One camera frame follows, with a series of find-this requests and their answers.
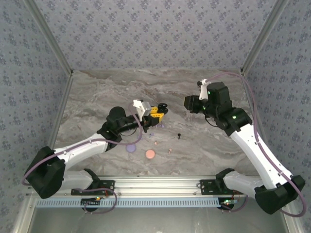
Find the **wall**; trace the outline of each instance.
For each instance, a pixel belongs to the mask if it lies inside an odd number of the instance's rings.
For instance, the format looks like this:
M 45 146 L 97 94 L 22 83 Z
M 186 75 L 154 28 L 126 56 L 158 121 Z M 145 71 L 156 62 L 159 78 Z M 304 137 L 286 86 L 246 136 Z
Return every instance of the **wall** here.
M 311 3 L 287 5 L 247 77 L 254 87 L 269 146 L 307 184 L 311 200 Z M 304 217 L 311 232 L 311 207 Z
M 73 69 L 242 66 L 275 0 L 37 0 Z
M 22 0 L 0 1 L 0 232 L 12 230 L 20 180 L 47 144 L 67 76 Z

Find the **small object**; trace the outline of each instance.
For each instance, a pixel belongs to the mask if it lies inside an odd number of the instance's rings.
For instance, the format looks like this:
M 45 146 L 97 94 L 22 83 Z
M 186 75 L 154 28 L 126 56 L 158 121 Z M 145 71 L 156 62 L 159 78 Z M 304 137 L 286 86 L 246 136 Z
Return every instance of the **small object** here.
M 134 153 L 134 152 L 136 151 L 136 145 L 135 145 L 135 144 L 133 144 L 133 145 L 127 145 L 127 146 L 126 146 L 126 150 L 127 150 L 127 152 L 129 152 L 129 153 Z
M 164 125 L 156 125 L 155 127 L 156 127 L 156 128 L 157 128 L 157 127 L 159 127 L 159 128 L 165 128 Z
M 224 205 L 232 205 L 232 204 L 235 204 L 235 203 L 238 203 L 237 200 L 225 200 L 224 202 L 222 202 L 221 204 L 224 204 Z
M 157 113 L 164 113 L 164 114 L 167 114 L 168 113 L 168 109 L 167 109 L 167 104 L 165 103 L 159 103 L 158 106 L 158 111 Z
M 155 157 L 156 153 L 154 150 L 147 150 L 146 151 L 146 157 L 147 159 L 153 159 Z

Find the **white bracket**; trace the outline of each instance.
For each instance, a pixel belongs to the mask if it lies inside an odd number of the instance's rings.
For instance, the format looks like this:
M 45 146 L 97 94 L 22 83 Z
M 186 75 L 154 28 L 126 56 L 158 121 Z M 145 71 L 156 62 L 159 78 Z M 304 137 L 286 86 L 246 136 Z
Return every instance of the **white bracket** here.
M 208 95 L 207 95 L 207 85 L 209 85 L 212 82 L 208 82 L 207 79 L 202 79 L 201 80 L 201 93 L 199 96 L 199 100 L 207 99 L 208 100 Z
M 133 100 L 133 106 L 136 107 L 140 121 L 142 121 L 143 116 L 148 116 L 151 112 L 151 106 L 148 102 Z

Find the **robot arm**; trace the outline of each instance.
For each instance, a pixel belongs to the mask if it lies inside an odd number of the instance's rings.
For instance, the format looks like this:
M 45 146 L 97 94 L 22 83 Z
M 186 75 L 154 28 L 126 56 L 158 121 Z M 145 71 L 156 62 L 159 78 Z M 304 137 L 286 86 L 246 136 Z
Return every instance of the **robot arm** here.
M 207 83 L 207 80 L 198 82 L 201 87 L 200 96 L 187 96 L 185 108 L 191 113 L 202 113 L 205 118 L 213 118 L 217 126 L 241 147 L 260 175 L 260 178 L 247 177 L 228 168 L 216 175 L 216 178 L 221 179 L 223 187 L 247 194 L 265 212 L 274 213 L 296 199 L 297 192 L 261 152 L 255 140 L 251 118 L 243 109 L 232 106 L 229 90 L 224 83 Z M 293 176 L 260 137 L 259 141 L 273 163 L 302 190 L 304 179 L 300 175 Z
M 168 112 L 167 104 L 161 103 L 158 107 L 151 107 L 148 102 L 134 100 L 133 106 L 137 109 L 136 118 L 146 133 L 149 127 L 160 123 Z M 139 127 L 134 116 L 126 116 L 121 107 L 114 107 L 107 116 L 107 122 L 91 137 L 73 145 L 52 150 L 43 147 L 26 170 L 27 174 L 38 163 L 50 157 L 46 162 L 37 166 L 26 180 L 43 199 L 54 195 L 63 189 L 97 188 L 94 185 L 94 172 L 89 169 L 83 171 L 69 171 L 69 168 L 93 155 L 107 152 L 121 143 L 121 133 Z

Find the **black small object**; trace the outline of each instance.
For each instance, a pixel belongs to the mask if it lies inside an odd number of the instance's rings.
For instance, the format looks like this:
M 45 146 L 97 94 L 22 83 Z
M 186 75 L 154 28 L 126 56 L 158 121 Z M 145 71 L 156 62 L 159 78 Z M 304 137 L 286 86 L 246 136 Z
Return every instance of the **black small object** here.
M 101 204 L 101 201 L 100 200 L 96 200 L 96 198 L 84 198 L 84 199 L 81 199 L 80 201 L 80 205 L 83 206 L 82 209 L 84 210 L 84 206 L 86 205 L 92 205 L 92 206 L 99 206 Z M 90 207 L 86 207 L 85 208 L 86 211 L 88 212 L 94 212 L 95 210 L 97 210 L 98 208 L 90 208 Z
M 218 209 L 220 209 L 220 210 L 228 210 L 228 211 L 233 209 L 234 204 L 229 204 L 229 205 L 222 204 L 226 200 L 228 200 L 228 198 L 218 198 L 218 202 L 221 205 L 220 207 L 218 207 Z
M 164 113 L 167 114 L 168 113 L 168 109 L 167 109 L 167 104 L 165 103 L 159 103 L 157 106 L 157 113 Z

